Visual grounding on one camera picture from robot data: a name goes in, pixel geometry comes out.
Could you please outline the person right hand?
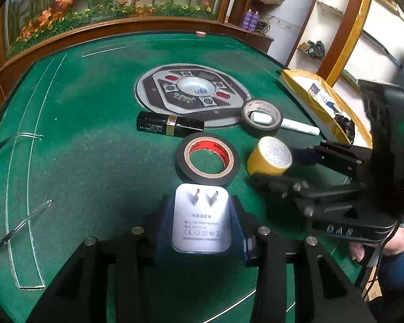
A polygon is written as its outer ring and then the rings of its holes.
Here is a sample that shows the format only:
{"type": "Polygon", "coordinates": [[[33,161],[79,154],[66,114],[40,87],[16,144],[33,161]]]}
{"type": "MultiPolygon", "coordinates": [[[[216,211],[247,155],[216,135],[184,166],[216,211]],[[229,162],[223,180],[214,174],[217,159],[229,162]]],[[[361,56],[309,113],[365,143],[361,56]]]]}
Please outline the person right hand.
{"type": "MultiPolygon", "coordinates": [[[[356,242],[349,242],[349,251],[352,260],[360,262],[365,256],[365,246],[377,248],[381,244],[362,244],[356,242]]],[[[386,243],[383,254],[385,256],[394,256],[404,252],[404,228],[400,227],[395,235],[386,243]]]]}

